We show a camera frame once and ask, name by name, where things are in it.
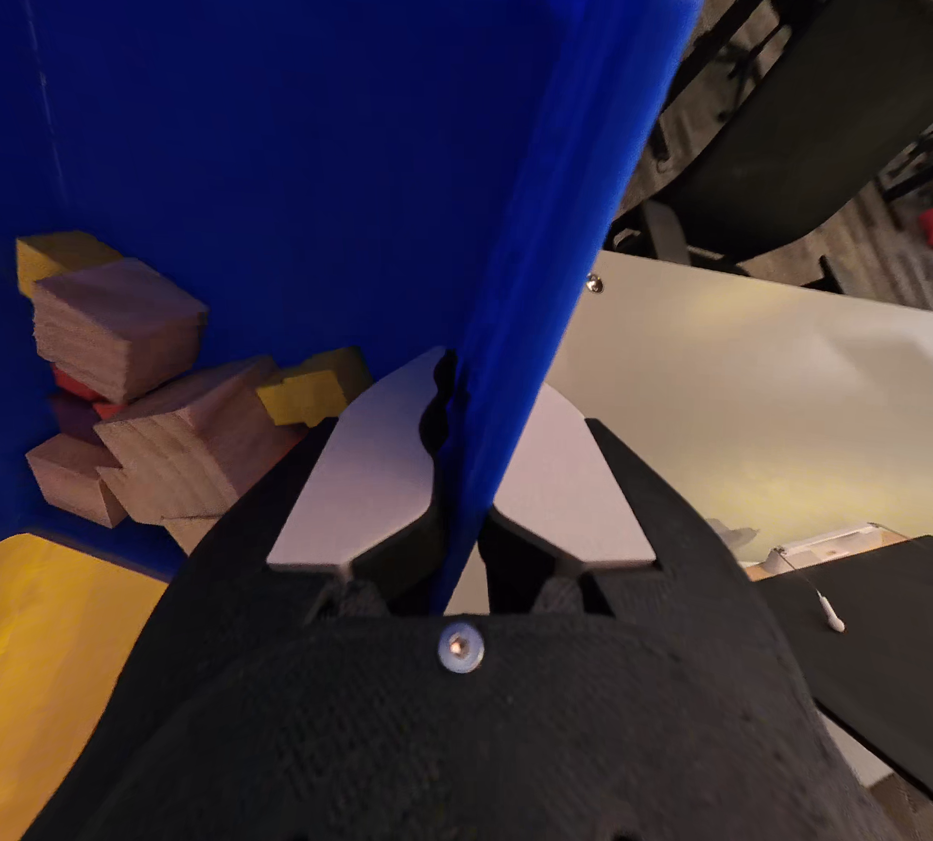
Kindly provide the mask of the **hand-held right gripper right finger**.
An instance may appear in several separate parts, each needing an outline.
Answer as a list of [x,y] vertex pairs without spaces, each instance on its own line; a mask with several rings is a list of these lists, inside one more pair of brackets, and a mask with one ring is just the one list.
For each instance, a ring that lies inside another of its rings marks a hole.
[[544,384],[478,538],[492,612],[530,612],[546,584],[654,568],[654,549],[586,418]]

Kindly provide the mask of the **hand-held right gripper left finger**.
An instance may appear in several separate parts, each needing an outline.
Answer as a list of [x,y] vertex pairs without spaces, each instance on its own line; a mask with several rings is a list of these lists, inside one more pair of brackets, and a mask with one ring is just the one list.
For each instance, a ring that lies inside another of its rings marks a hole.
[[449,536],[440,451],[457,370],[437,346],[391,372],[339,416],[269,553],[271,569],[372,584],[419,604]]

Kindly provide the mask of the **pile of wooden cubes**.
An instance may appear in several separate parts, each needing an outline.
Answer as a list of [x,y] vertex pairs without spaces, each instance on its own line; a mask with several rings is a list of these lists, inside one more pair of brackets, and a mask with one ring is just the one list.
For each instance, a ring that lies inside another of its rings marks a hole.
[[194,370],[208,308],[81,231],[18,238],[17,289],[50,365],[56,430],[24,453],[47,505],[106,530],[165,528],[191,554],[310,428],[373,383],[357,346],[282,369]]

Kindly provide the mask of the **yellow plastic box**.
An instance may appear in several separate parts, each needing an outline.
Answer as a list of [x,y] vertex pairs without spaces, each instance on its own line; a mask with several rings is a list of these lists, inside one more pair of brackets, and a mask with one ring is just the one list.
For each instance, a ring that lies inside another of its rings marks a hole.
[[97,726],[167,583],[31,534],[1,544],[1,838],[23,835]]

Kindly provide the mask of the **blue plastic box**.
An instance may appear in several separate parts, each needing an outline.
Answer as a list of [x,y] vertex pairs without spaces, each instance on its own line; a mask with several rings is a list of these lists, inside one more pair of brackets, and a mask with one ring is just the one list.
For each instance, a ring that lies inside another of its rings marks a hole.
[[201,299],[207,364],[458,358],[456,586],[704,0],[2,0],[2,535],[92,540],[19,237],[79,230]]

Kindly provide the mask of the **small clear plastic case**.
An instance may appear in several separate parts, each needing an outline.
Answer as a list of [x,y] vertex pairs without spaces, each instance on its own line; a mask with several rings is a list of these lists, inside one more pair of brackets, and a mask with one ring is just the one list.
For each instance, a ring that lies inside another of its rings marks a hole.
[[742,560],[740,566],[750,579],[761,581],[789,571],[803,570],[905,543],[911,538],[882,524],[863,522],[851,528],[776,545],[763,561],[752,563]]

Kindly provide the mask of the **black flat board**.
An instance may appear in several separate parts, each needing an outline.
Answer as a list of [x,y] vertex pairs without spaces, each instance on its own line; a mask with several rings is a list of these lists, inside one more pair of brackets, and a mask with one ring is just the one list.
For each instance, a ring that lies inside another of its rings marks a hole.
[[817,707],[932,791],[932,539],[758,581]]

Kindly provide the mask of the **black chair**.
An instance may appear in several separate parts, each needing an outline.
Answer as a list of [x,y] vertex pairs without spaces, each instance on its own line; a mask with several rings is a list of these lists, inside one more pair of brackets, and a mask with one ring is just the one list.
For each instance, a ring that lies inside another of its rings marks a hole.
[[803,240],[932,119],[931,0],[826,0],[672,181],[613,220],[607,252],[733,271]]

